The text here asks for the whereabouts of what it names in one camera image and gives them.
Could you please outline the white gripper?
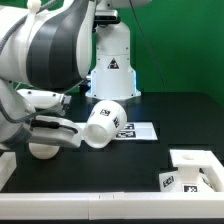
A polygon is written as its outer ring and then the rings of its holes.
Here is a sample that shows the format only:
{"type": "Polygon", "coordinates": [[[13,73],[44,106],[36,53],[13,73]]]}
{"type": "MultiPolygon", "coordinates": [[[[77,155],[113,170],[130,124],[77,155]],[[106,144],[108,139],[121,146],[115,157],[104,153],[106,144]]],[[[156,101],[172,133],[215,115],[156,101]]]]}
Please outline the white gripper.
{"type": "Polygon", "coordinates": [[[39,115],[30,123],[30,143],[67,148],[77,148],[81,145],[81,128],[64,118],[71,101],[70,96],[31,89],[20,89],[18,93],[39,111],[39,115]]]}

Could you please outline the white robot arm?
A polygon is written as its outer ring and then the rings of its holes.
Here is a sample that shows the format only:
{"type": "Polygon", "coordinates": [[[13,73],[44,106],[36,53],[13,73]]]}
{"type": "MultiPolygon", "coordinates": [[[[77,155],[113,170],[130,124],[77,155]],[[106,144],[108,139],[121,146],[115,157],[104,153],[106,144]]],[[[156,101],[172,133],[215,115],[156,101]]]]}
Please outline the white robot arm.
{"type": "Polygon", "coordinates": [[[0,6],[0,149],[35,143],[78,147],[82,131],[58,118],[53,97],[86,76],[87,96],[138,97],[130,65],[130,30],[117,10],[151,0],[28,0],[0,6]]]}

